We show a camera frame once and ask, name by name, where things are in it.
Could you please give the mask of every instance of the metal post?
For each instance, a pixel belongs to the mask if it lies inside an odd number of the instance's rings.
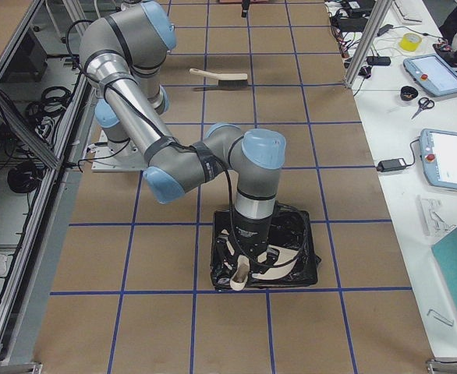
[[[97,13],[97,18],[101,18],[101,13],[99,12],[98,10],[98,4],[97,4],[98,0],[94,0],[94,8],[95,8],[95,12]]]
[[[62,0],[64,6],[67,9],[67,13],[73,22],[76,22],[79,19],[86,19],[85,13],[83,8],[81,7],[81,3],[79,0]],[[85,30],[87,29],[88,25],[85,23],[80,23],[75,26],[76,31],[83,37]]]
[[[57,21],[55,20],[54,13],[51,12],[51,8],[50,8],[50,5],[48,4],[48,0],[45,0],[44,6],[47,8],[48,16],[50,17],[51,22],[52,22],[53,25],[54,25],[55,32],[57,33],[57,37],[58,37],[58,39],[61,41],[63,35],[62,35],[62,33],[60,32],[60,29],[58,28],[58,24],[57,24]]]
[[[360,71],[367,53],[369,52],[370,45],[376,37],[376,33],[381,27],[381,23],[386,17],[386,13],[391,5],[391,0],[377,0],[372,13],[370,14],[369,21],[367,21],[366,28],[362,32],[362,39],[358,47],[355,50],[355,54],[352,57],[352,61],[346,71],[345,75],[345,86],[351,88],[353,81]]]
[[[430,360],[426,366],[430,374],[457,374],[457,358]]]
[[[43,365],[38,363],[0,365],[0,374],[41,374]]]

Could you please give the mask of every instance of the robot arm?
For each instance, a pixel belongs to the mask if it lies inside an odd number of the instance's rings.
[[[239,174],[232,229],[236,255],[250,257],[249,271],[268,248],[285,138],[266,129],[243,133],[234,125],[219,123],[204,141],[180,146],[151,103],[161,93],[158,83],[151,90],[140,87],[136,78],[137,72],[157,73],[175,44],[173,25],[162,7],[143,2],[92,23],[81,41],[80,61],[90,84],[143,155],[148,166],[143,176],[160,203],[182,197],[224,168]]]

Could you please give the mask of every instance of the brown paper floor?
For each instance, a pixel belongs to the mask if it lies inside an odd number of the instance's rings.
[[[255,4],[248,20],[214,0],[162,5],[178,38],[164,120],[183,143],[215,122],[285,135],[278,200],[310,212],[319,282],[214,291],[222,177],[162,206],[138,173],[87,165],[35,351],[44,372],[425,373],[429,344],[324,5]],[[250,86],[195,90],[212,82],[188,68],[248,72]]]

